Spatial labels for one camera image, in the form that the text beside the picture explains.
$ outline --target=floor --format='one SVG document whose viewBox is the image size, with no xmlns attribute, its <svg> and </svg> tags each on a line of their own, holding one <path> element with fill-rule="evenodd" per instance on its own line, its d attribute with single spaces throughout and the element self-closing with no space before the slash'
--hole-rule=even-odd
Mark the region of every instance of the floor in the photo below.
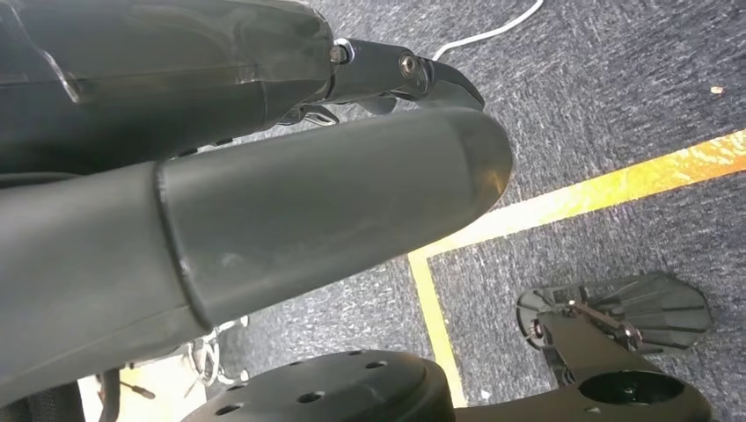
<svg viewBox="0 0 746 422">
<path fill-rule="evenodd" d="M 432 56 L 533 0 L 308 3 L 338 36 Z M 715 324 L 692 350 L 656 363 L 697 386 L 720 421 L 746 420 L 745 52 L 737 0 L 546 0 L 511 32 L 446 53 L 442 61 L 479 87 L 512 141 L 515 174 L 493 218 L 432 253 L 251 315 L 247 331 L 222 339 L 226 365 L 256 375 L 322 353 L 407 350 L 450 371 L 457 403 L 499 403 L 553 387 L 517 330 L 522 291 L 660 270 L 705 292 Z M 335 111 L 343 120 L 366 116 Z M 646 164 L 642 178 L 612 173 L 623 177 L 584 184 L 683 149 Z M 687 155 L 701 165 L 686 167 Z M 679 158 L 686 178 L 659 188 L 657 178 L 671 173 L 662 163 Z M 573 185 L 580 187 L 558 191 Z M 636 189 L 644 192 L 629 193 Z M 534 222 L 509 212 L 546 213 L 563 200 L 596 206 L 583 202 Z"/>
</svg>

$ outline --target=blue-gray carpet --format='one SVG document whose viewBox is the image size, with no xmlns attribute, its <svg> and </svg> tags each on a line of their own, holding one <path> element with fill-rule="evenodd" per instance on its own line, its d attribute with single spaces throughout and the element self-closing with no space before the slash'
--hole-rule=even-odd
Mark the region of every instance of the blue-gray carpet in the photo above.
<svg viewBox="0 0 746 422">
<path fill-rule="evenodd" d="M 432 56 L 533 0 L 309 3 L 338 36 Z M 447 53 L 511 138 L 516 172 L 498 206 L 745 128 L 743 9 L 736 0 L 546 0 L 515 30 Z M 715 326 L 693 350 L 657 363 L 698 386 L 721 421 L 746 420 L 744 188 L 746 175 L 735 174 L 430 259 L 470 404 L 552 387 L 517 334 L 513 306 L 525 288 L 663 270 L 706 293 Z M 405 259 L 262 310 L 248 331 L 223 338 L 228 367 L 252 375 L 357 348 L 433 357 Z"/>
</svg>

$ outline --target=mounting hole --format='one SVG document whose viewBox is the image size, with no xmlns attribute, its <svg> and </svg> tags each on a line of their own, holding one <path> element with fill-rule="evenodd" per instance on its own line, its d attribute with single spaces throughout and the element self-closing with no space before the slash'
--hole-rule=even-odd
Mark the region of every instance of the mounting hole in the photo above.
<svg viewBox="0 0 746 422">
<path fill-rule="evenodd" d="M 215 412 L 215 415 L 217 415 L 217 416 L 227 415 L 228 413 L 237 411 L 238 409 L 240 409 L 243 406 L 244 406 L 243 403 L 229 404 L 229 405 L 227 405 L 225 407 L 221 407 L 220 409 L 218 409 Z"/>
<path fill-rule="evenodd" d="M 365 366 L 366 369 L 376 369 L 377 367 L 385 367 L 389 362 L 385 360 L 379 360 L 378 362 L 370 362 Z"/>
<path fill-rule="evenodd" d="M 684 392 L 684 384 L 655 372 L 625 371 L 596 375 L 578 389 L 585 397 L 606 404 L 655 404 Z"/>
<path fill-rule="evenodd" d="M 242 389 L 245 386 L 246 386 L 245 383 L 236 384 L 236 385 L 228 388 L 228 391 L 236 391 L 237 389 Z"/>
<path fill-rule="evenodd" d="M 308 404 L 320 400 L 324 396 L 324 391 L 314 391 L 312 393 L 306 393 L 297 399 L 298 403 Z"/>
</svg>

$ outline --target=black plastic part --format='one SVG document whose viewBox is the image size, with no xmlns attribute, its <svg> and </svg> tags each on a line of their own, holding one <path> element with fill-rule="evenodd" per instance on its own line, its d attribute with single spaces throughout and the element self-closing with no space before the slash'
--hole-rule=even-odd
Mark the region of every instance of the black plastic part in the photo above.
<svg viewBox="0 0 746 422">
<path fill-rule="evenodd" d="M 208 328 L 169 253 L 154 174 L 140 164 L 0 190 L 0 406 Z"/>
<path fill-rule="evenodd" d="M 0 406 L 446 236 L 511 164 L 494 120 L 439 109 L 0 190 Z"/>
<path fill-rule="evenodd" d="M 454 411 L 435 363 L 408 353 L 355 351 L 276 368 L 230 387 L 184 419 L 224 420 L 452 422 Z"/>
<path fill-rule="evenodd" d="M 91 174 L 271 127 L 324 97 L 332 45 L 295 2 L 0 0 L 0 173 Z"/>
<path fill-rule="evenodd" d="M 2 422 L 84 422 L 77 382 L 45 389 L 0 407 Z"/>
<path fill-rule="evenodd" d="M 532 289 L 518 299 L 521 333 L 534 347 L 545 338 L 532 334 L 537 315 L 567 306 L 570 300 L 586 303 L 640 331 L 638 353 L 675 353 L 693 346 L 712 324 L 705 297 L 672 274 L 649 273 L 608 283 Z"/>
<path fill-rule="evenodd" d="M 159 186 L 194 302 L 219 324 L 464 227 L 511 164 L 494 120 L 432 109 L 172 161 Z"/>
</svg>

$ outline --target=robotic arm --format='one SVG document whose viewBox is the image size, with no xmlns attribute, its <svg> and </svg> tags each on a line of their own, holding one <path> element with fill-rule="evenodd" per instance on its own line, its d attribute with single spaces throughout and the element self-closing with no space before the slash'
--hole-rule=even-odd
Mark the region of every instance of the robotic arm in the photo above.
<svg viewBox="0 0 746 422">
<path fill-rule="evenodd" d="M 0 0 L 0 55 L 0 406 L 445 236 L 511 171 L 463 107 L 184 156 L 326 104 L 483 106 L 300 4 Z"/>
</svg>

